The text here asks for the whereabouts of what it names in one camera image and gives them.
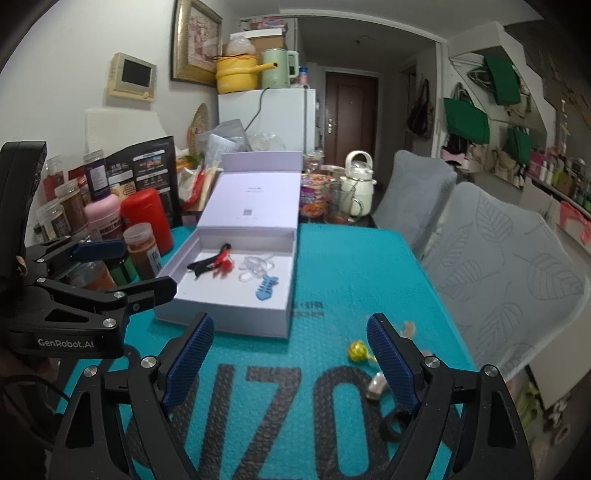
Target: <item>box lid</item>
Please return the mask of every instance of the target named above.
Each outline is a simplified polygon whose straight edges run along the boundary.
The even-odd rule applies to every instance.
[[[197,228],[297,229],[301,165],[301,152],[223,155]]]
[[[282,28],[263,28],[262,30],[247,30],[230,34],[230,40],[235,37],[261,38],[261,37],[282,37]]]

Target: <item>door handle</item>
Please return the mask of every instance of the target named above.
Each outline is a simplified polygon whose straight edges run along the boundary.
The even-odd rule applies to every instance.
[[[336,123],[332,121],[332,118],[329,118],[329,122],[328,122],[328,127],[329,127],[329,131],[328,133],[332,133],[332,128],[336,127]]]

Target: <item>teal tablecloth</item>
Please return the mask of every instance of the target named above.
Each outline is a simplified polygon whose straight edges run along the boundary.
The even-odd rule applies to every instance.
[[[190,230],[174,231],[175,246]],[[173,426],[203,479],[379,478],[395,447],[377,432],[393,406],[365,400],[373,365],[354,365],[348,344],[365,340],[367,318],[384,312],[400,331],[417,326],[415,342],[453,368],[474,369],[443,304],[402,237],[374,229],[301,225],[289,340],[216,334],[195,389],[173,413]],[[158,354],[179,326],[131,318],[129,357]],[[127,359],[111,369],[125,368]],[[70,393],[87,365],[76,365]],[[152,478],[122,406],[128,443],[142,478]],[[430,478],[443,477],[449,450],[441,446]]]

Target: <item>grey chair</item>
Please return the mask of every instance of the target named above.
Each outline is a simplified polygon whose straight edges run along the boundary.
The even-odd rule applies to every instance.
[[[455,187],[422,265],[476,365],[496,365],[505,380],[589,297],[589,279],[538,213],[471,183]]]
[[[406,150],[396,152],[390,183],[372,215],[376,226],[399,232],[420,258],[456,177],[441,159],[419,157]]]

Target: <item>red canister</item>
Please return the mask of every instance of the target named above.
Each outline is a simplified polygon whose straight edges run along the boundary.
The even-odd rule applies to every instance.
[[[128,196],[121,202],[121,216],[127,226],[148,222],[152,226],[158,251],[164,255],[174,242],[160,195],[156,189],[146,189]]]

